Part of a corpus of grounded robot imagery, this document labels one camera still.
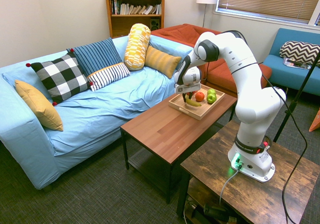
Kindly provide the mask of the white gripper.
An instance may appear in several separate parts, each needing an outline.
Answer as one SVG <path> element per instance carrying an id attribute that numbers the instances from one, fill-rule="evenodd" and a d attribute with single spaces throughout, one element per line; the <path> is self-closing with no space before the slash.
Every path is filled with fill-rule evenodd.
<path id="1" fill-rule="evenodd" d="M 201 83 L 200 82 L 194 83 L 194 84 L 190 84 L 190 85 L 175 83 L 175 86 L 174 86 L 174 92 L 176 94 L 182 94 L 183 100 L 184 100 L 185 103 L 187 102 L 187 98 L 189 98 L 189 99 L 192 98 L 193 91 L 198 91 L 200 89 L 201 89 Z"/>

